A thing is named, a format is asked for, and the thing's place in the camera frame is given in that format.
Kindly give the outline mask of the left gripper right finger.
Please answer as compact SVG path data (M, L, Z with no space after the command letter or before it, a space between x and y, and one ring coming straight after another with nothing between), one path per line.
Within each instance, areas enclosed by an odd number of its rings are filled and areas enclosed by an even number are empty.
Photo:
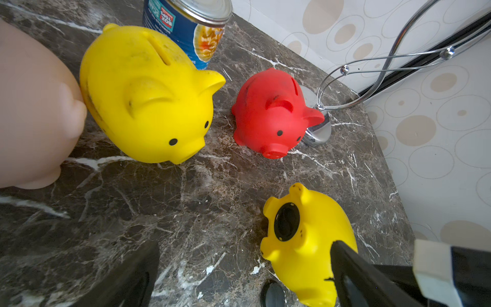
M341 306L421 306L411 266L366 262L343 241L331 246L334 284Z

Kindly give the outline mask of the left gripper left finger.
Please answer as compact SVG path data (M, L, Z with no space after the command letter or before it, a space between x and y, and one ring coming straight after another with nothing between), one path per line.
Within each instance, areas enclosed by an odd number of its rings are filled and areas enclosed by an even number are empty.
M147 241L73 306L148 306L159 266L156 242Z

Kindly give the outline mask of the yellow piggy bank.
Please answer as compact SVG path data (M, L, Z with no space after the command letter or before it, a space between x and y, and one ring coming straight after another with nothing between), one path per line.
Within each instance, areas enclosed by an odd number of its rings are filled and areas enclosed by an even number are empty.
M218 72L198 70L166 35L117 24L87 49L79 81L88 110L123 153L176 165L205 146L213 96L226 83Z
M299 209L300 225L293 238L282 242L275 236L274 220L281 206L289 202ZM286 196L270 197L263 214L268 231L260 251L278 279L306 306L334 306L338 295L331 265L332 243L341 240L353 250L358 248L341 206L331 197L295 183Z

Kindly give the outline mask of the black round piggy plug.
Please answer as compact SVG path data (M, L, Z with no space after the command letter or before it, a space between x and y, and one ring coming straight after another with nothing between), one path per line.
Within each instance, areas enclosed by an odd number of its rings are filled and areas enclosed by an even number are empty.
M261 307L285 307L285 292L281 285L273 280L265 283L260 294Z

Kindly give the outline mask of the red piggy bank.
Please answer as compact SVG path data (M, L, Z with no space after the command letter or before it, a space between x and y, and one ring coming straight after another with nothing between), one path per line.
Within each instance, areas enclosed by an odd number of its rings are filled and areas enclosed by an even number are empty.
M236 144L268 159L280 159L297 146L309 127L325 117L308 107L298 82L288 73L270 68L249 78L231 108Z

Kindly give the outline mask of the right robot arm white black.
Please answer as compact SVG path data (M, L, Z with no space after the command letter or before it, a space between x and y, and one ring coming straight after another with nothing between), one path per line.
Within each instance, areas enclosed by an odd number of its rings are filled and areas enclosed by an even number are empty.
M427 306L490 306L490 252L417 239L411 266L376 265Z

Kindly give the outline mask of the pink piggy bank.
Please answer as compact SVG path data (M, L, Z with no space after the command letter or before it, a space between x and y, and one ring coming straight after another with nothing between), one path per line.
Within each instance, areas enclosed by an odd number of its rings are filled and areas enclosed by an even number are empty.
M1 21L1 187L54 183L83 133L87 108L66 65Z

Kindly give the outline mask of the soup can blue label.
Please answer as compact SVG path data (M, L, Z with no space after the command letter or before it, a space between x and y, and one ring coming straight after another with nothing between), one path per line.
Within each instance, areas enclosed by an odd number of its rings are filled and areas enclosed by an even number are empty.
M143 25L170 37L205 70L232 13L230 0L145 0Z

